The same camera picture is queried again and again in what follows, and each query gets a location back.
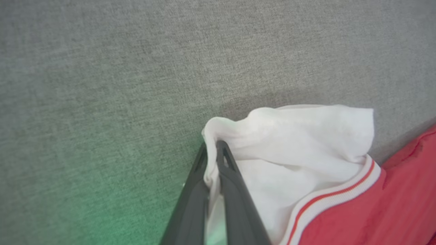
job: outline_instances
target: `black plastic tool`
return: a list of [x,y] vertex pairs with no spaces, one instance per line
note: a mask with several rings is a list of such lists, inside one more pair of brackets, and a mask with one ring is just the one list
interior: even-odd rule
[[[271,245],[235,159],[224,141],[218,141],[217,164],[224,196],[228,245]],[[209,190],[204,184],[207,153],[204,144],[195,159],[163,235],[161,245],[204,245]]]

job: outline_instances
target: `red jacket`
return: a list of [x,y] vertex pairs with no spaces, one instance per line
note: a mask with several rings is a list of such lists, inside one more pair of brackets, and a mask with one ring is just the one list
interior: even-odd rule
[[435,245],[435,231],[436,126],[383,164],[364,193],[317,215],[298,244]]

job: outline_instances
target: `red stripe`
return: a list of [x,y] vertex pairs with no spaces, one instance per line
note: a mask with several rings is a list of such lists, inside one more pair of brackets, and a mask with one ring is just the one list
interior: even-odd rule
[[332,192],[332,193],[328,193],[328,194],[324,194],[324,195],[318,196],[318,197],[316,197],[316,198],[310,200],[308,203],[306,203],[306,204],[303,206],[303,208],[300,209],[300,211],[299,211],[298,214],[297,214],[297,217],[295,218],[295,223],[294,223],[294,225],[293,225],[293,227],[292,227],[291,235],[289,236],[289,240],[288,240],[288,243],[287,243],[286,245],[289,245],[289,243],[291,242],[292,237],[294,236],[294,233],[295,233],[296,227],[297,227],[297,225],[298,225],[298,220],[300,219],[301,215],[304,213],[305,210],[307,210],[307,209],[308,209],[312,204],[316,203],[317,201],[319,201],[319,200],[321,200],[321,199],[323,199],[323,198],[331,197],[331,196],[338,195],[338,194],[342,194],[342,193],[344,193],[344,192],[347,192],[347,191],[350,191],[350,190],[356,188],[356,187],[357,187],[358,185],[360,185],[363,181],[365,181],[366,179],[368,179],[369,175],[371,174],[372,170],[374,169],[374,165],[375,165],[375,162],[374,162],[374,160],[373,160],[372,163],[371,163],[371,168],[369,169],[369,171],[365,174],[365,176],[363,176],[362,179],[360,179],[360,180],[359,180],[357,183],[355,183],[354,185],[352,185],[352,186],[350,186],[350,187],[348,187],[348,188],[346,188],[346,189],[340,190],[340,191],[336,191],[336,192]]

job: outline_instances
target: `white cloth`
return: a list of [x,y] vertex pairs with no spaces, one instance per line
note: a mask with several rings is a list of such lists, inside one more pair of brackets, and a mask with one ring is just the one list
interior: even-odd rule
[[203,129],[210,188],[208,244],[223,244],[224,208],[216,166],[218,140],[230,147],[273,244],[296,202],[337,186],[362,169],[374,137],[373,110],[343,105],[258,108],[240,121],[215,117]]

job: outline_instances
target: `gray upholstery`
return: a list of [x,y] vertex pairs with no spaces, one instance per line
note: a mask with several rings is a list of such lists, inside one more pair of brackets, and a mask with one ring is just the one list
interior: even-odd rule
[[0,244],[156,244],[213,116],[375,109],[372,156],[436,123],[433,0],[0,3]]

